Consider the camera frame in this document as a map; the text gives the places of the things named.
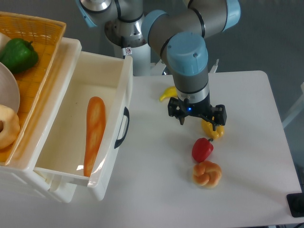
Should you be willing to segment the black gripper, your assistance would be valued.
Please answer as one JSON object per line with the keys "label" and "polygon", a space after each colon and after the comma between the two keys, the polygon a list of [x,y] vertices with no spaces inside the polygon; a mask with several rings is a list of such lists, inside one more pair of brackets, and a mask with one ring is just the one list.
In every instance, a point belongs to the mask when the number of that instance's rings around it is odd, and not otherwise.
{"label": "black gripper", "polygon": [[198,103],[190,103],[189,99],[181,101],[171,97],[168,103],[168,115],[179,120],[184,125],[187,116],[201,118],[201,127],[204,131],[216,131],[227,120],[226,108],[223,104],[212,106],[210,95]]}

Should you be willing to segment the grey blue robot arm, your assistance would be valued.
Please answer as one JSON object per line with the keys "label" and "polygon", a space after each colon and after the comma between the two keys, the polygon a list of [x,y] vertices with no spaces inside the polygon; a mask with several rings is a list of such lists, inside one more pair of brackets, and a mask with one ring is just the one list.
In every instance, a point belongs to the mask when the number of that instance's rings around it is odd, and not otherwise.
{"label": "grey blue robot arm", "polygon": [[89,27],[103,23],[108,41],[119,57],[132,56],[136,69],[149,71],[154,51],[173,76],[177,97],[168,103],[169,116],[180,123],[194,116],[213,129],[224,126],[225,106],[209,98],[208,51],[205,39],[236,25],[241,9],[237,0],[188,0],[175,16],[163,10],[148,14],[141,0],[78,0]]}

